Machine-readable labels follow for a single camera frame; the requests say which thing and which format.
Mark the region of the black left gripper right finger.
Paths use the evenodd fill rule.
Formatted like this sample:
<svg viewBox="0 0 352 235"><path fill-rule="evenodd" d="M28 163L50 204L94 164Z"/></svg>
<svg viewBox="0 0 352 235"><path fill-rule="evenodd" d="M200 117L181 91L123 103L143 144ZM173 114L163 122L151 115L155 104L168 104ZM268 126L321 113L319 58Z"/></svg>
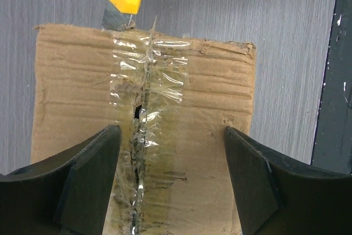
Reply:
<svg viewBox="0 0 352 235"><path fill-rule="evenodd" d="M307 165L226 127L243 234L351 234L351 176Z"/></svg>

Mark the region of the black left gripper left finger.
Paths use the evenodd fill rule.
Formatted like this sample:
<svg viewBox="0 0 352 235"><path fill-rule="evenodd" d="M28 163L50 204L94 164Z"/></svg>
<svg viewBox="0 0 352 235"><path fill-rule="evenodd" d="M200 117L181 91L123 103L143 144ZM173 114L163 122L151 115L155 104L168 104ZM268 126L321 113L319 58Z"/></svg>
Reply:
<svg viewBox="0 0 352 235"><path fill-rule="evenodd" d="M122 132L109 125L1 176L1 234L102 234Z"/></svg>

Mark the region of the brown cardboard express box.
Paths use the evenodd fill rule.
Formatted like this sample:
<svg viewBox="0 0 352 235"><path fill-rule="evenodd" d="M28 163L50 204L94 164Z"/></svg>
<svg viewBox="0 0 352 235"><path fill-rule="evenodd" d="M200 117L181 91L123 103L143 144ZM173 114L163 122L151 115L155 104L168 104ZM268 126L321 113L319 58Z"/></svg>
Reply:
<svg viewBox="0 0 352 235"><path fill-rule="evenodd" d="M37 30L32 162L118 125L104 234L240 234L223 133L250 130L255 45L154 30Z"/></svg>

